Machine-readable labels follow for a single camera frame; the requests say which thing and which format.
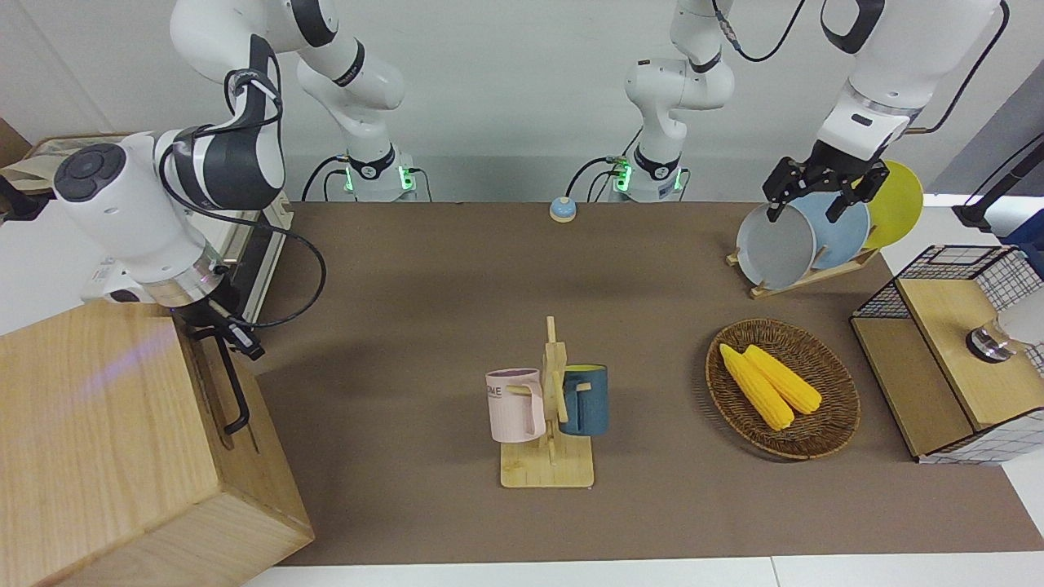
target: brown table mat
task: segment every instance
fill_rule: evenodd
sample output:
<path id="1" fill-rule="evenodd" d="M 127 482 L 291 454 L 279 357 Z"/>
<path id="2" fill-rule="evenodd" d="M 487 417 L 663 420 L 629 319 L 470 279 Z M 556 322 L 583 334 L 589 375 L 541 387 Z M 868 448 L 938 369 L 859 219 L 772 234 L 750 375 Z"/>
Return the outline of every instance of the brown table mat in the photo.
<path id="1" fill-rule="evenodd" d="M 883 261 L 750 300 L 723 257 L 751 208 L 582 206 L 560 226 L 539 204 L 300 206 L 330 282 L 262 334 L 258 363 L 317 536 L 286 564 L 1044 548 L 1001 469 L 911 462 L 848 324 Z M 315 278 L 288 243 L 266 316 Z M 498 485 L 482 377 L 539 367 L 547 314 L 571 360 L 610 368 L 591 490 Z M 862 423 L 838 454 L 774 463 L 705 413 L 707 345 L 753 316 L 808 329 L 852 372 Z"/>

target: wooden mug tree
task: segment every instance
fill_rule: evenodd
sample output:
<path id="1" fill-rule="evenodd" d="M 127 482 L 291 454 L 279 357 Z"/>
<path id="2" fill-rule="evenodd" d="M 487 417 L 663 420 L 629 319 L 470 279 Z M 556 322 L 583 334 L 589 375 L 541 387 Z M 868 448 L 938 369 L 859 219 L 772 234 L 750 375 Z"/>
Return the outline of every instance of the wooden mug tree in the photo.
<path id="1" fill-rule="evenodd" d="M 500 485 L 519 488 L 584 488 L 594 485 L 594 456 L 590 437 L 574 437 L 559 430 L 569 421 L 563 380 L 566 375 L 566 344 L 557 339 L 554 316 L 547 316 L 544 345 L 543 437 L 500 445 Z"/>

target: woven tray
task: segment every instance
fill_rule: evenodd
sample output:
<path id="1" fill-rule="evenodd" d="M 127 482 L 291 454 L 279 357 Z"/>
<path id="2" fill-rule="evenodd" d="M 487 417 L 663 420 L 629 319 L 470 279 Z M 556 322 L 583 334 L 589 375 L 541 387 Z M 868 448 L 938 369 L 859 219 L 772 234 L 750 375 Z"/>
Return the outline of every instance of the woven tray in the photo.
<path id="1" fill-rule="evenodd" d="M 757 345 L 792 369 L 823 395 L 820 409 L 797 414 L 788 428 L 775 431 L 739 390 L 725 368 L 718 345 L 739 352 Z M 859 426 L 859 396 L 841 361 L 805 330 L 768 319 L 729 326 L 707 353 L 707 386 L 718 412 L 741 437 L 778 456 L 805 461 L 833 454 L 845 447 Z"/>

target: light blue plate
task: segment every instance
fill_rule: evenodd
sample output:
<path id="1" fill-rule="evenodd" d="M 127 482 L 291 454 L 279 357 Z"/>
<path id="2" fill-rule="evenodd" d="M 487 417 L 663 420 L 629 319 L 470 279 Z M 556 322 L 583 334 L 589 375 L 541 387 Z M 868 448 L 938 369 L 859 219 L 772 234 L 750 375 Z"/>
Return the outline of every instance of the light blue plate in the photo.
<path id="1" fill-rule="evenodd" d="M 790 203 L 805 215 L 815 233 L 815 243 L 827 250 L 812 263 L 813 269 L 829 269 L 852 260 L 870 236 L 870 209 L 862 202 L 849 207 L 836 224 L 827 219 L 827 209 L 837 193 L 810 193 Z"/>

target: yellow corn cob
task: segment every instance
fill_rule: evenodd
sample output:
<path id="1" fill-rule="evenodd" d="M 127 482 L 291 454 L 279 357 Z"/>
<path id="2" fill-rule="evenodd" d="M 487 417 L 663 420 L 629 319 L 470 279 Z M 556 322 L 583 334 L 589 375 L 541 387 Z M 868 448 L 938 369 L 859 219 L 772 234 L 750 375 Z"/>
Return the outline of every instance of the yellow corn cob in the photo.
<path id="1" fill-rule="evenodd" d="M 794 409 L 802 414 L 811 414 L 820 408 L 820 404 L 823 403 L 820 392 L 779 359 L 756 345 L 746 347 L 743 356 L 764 375 L 765 379 L 768 379 L 780 396 Z"/>
<path id="2" fill-rule="evenodd" d="M 754 404 L 754 408 L 761 415 L 765 424 L 774 430 L 782 430 L 789 426 L 793 422 L 793 410 L 783 401 L 773 384 L 735 349 L 729 345 L 721 345 L 719 349 L 725 359 L 725 368 L 739 384 L 746 399 Z"/>

